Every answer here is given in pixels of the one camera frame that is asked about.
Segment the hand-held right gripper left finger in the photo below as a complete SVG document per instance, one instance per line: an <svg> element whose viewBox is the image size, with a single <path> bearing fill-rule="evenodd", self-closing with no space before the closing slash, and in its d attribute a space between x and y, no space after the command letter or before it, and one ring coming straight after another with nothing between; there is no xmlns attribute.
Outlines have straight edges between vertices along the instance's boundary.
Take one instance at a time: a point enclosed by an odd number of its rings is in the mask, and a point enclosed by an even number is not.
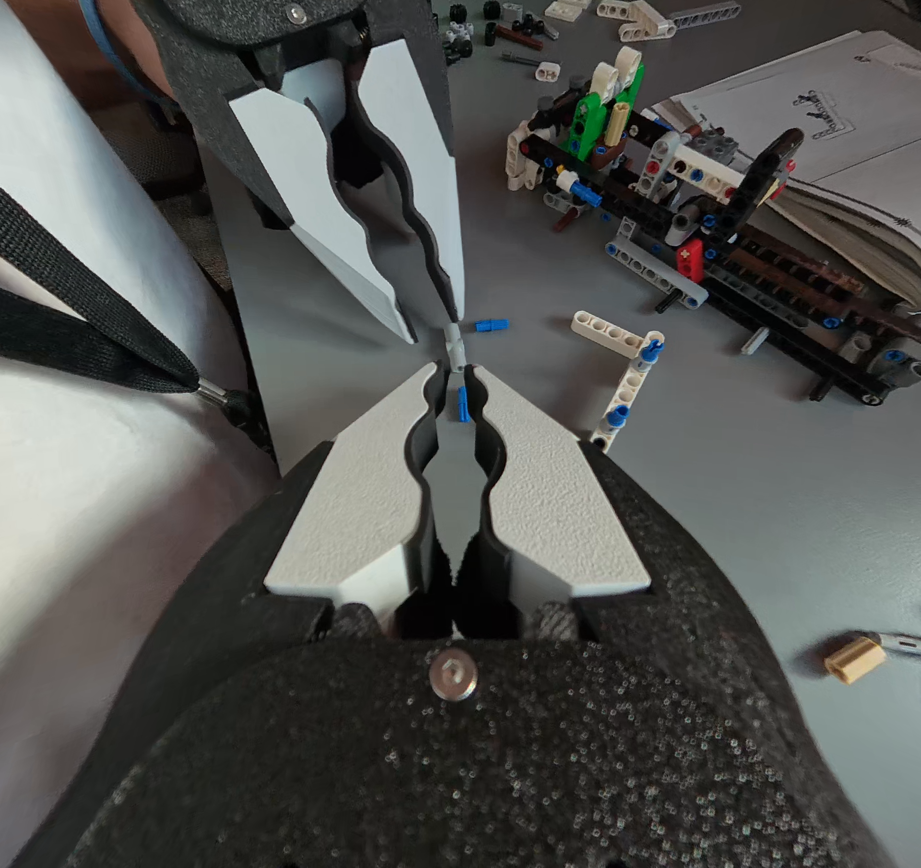
<svg viewBox="0 0 921 868"><path fill-rule="evenodd" d="M423 476L437 451L441 363L430 362L333 441L268 573L273 595L366 606L381 624L431 584Z"/></svg>

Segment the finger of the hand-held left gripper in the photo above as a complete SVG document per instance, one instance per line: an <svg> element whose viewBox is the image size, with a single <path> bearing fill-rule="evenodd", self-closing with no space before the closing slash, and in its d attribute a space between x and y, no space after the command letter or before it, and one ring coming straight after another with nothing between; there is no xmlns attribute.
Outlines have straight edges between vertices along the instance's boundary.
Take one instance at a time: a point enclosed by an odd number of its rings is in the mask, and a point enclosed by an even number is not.
<svg viewBox="0 0 921 868"><path fill-rule="evenodd" d="M230 108L292 218L293 235L377 321L414 344L393 286L372 261L366 225L337 189L330 137L316 107L259 88Z"/></svg>
<svg viewBox="0 0 921 868"><path fill-rule="evenodd" d="M395 176L404 220L420 239L428 275L449 316L465 308L456 164L407 42L370 49L355 89L359 133Z"/></svg>

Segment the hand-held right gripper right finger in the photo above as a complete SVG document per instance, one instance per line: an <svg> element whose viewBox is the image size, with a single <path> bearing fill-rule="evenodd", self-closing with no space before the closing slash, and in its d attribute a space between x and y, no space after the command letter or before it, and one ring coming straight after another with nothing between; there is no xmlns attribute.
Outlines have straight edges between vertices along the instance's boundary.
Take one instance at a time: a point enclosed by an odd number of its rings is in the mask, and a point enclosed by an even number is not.
<svg viewBox="0 0 921 868"><path fill-rule="evenodd" d="M482 366L466 368L486 481L466 550L469 621L645 591L651 575L592 460L606 456Z"/></svg>

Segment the white lego beam frame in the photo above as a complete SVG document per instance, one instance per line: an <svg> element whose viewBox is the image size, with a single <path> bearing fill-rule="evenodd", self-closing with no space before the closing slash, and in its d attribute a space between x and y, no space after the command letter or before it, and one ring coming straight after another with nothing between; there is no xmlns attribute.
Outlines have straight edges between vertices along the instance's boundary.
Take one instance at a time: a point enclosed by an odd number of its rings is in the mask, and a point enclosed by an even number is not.
<svg viewBox="0 0 921 868"><path fill-rule="evenodd" d="M652 367L662 356L665 337L655 330L646 334L629 332L585 310L578 310L573 315L570 329L627 359L627 366L617 382L614 395L590 437L590 442L607 454L627 424L638 393Z"/></svg>

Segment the scatter of black white lego pieces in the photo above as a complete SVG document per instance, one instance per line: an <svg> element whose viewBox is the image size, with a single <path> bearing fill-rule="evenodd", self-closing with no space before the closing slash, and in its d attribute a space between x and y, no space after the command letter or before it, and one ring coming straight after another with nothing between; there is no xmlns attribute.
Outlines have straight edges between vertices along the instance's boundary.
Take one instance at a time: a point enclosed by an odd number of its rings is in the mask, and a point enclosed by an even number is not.
<svg viewBox="0 0 921 868"><path fill-rule="evenodd" d="M482 10L483 44L494 46L502 40L540 53L544 40L559 40L553 22L576 22L592 7L599 18L617 22L616 35L624 45L670 40L680 31L734 20L742 11L742 6L732 0L671 15L662 14L645 0L554 0L542 14L534 14L515 2L486 0ZM475 38L475 21L463 3L454 3L440 32L446 63L451 66L471 57ZM537 56L517 56L505 49L502 57L533 70L545 61Z"/></svg>

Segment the partly built lego vehicle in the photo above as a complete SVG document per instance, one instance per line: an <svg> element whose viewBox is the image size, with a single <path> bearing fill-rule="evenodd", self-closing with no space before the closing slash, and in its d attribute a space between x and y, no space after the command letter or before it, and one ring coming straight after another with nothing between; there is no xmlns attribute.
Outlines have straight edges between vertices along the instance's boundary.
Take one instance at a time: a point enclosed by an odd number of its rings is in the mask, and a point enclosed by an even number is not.
<svg viewBox="0 0 921 868"><path fill-rule="evenodd" d="M643 76L641 53L625 46L590 79L540 99L508 135L508 189L542 190L561 213L557 231L589 211L616 222L606 252L661 292L657 313L712 305L752 332L745 353L769 344L813 372L813 402L838 388L875 406L919 384L919 328L905 310L750 224L786 188L802 131L782 133L737 171L725 133L639 112Z"/></svg>

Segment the tan lego connector grey axle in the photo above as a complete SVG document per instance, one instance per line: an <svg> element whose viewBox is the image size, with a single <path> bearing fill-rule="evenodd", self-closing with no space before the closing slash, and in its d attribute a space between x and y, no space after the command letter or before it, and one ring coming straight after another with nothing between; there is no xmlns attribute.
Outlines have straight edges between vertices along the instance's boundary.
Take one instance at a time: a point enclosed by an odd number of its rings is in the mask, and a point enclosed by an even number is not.
<svg viewBox="0 0 921 868"><path fill-rule="evenodd" d="M920 656L920 638L899 633L865 632L823 659L825 671L846 686L881 667L891 655Z"/></svg>

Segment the blue wristband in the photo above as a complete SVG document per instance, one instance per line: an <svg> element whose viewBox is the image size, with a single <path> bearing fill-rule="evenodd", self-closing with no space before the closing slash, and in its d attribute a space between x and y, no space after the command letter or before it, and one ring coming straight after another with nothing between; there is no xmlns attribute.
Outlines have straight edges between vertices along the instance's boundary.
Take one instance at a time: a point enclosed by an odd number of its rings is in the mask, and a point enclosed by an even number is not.
<svg viewBox="0 0 921 868"><path fill-rule="evenodd" d="M76 0L101 55L121 80L146 101L178 109L153 37L132 0Z"/></svg>

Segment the open instruction booklet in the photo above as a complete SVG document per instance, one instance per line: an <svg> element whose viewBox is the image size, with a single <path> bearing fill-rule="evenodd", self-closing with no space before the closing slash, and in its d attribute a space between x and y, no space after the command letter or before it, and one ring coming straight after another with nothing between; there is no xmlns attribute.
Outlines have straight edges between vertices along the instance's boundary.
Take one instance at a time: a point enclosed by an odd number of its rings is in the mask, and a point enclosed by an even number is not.
<svg viewBox="0 0 921 868"><path fill-rule="evenodd" d="M768 205L919 314L919 64L889 33L853 32L652 109L723 128L737 169L800 128L795 170Z"/></svg>

